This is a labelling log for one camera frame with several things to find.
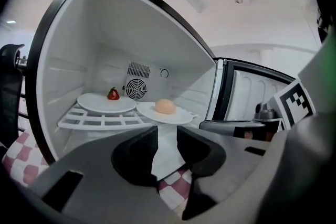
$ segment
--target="refrigerator shelf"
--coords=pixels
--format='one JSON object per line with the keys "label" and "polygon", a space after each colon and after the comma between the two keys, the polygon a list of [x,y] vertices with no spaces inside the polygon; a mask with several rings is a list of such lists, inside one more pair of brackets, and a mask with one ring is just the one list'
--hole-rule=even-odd
{"label": "refrigerator shelf", "polygon": [[77,103],[58,122],[58,127],[86,131],[129,130],[153,125],[153,121],[136,110],[123,114],[99,114],[87,111]]}

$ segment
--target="egg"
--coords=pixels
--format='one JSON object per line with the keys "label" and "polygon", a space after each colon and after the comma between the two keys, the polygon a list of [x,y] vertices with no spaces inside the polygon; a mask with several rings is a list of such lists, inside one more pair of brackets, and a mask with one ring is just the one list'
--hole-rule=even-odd
{"label": "egg", "polygon": [[171,115],[176,112],[176,105],[168,99],[160,99],[155,103],[155,109],[162,114]]}

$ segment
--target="red and white checkered cloth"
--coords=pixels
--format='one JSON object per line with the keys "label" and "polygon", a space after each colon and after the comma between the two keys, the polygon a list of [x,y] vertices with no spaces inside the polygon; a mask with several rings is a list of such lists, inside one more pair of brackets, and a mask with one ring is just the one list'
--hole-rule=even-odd
{"label": "red and white checkered cloth", "polygon": [[[11,179],[25,187],[48,168],[31,132],[24,132],[18,137],[6,152],[2,163]],[[191,172],[182,167],[158,183],[160,197],[174,210],[188,198]]]}

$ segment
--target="open refrigerator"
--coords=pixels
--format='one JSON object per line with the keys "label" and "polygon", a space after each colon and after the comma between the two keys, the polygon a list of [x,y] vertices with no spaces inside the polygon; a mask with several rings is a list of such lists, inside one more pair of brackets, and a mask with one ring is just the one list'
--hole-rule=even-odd
{"label": "open refrigerator", "polygon": [[136,102],[170,99],[204,120],[251,120],[293,78],[234,59],[215,58],[197,32],[162,0],[54,0],[29,53],[29,120],[48,163],[78,146],[151,125],[159,128],[152,174],[158,180],[184,164],[176,125],[136,109],[93,113],[77,97],[115,87]]}

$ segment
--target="fan vent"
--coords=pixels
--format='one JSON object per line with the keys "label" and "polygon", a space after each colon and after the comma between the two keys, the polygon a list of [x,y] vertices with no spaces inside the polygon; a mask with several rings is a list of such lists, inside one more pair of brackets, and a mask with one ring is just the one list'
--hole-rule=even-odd
{"label": "fan vent", "polygon": [[132,79],[126,85],[126,94],[129,98],[138,100],[143,98],[147,92],[146,83],[141,79]]}
{"label": "fan vent", "polygon": [[150,68],[136,62],[131,62],[128,66],[127,74],[141,78],[149,77]]}

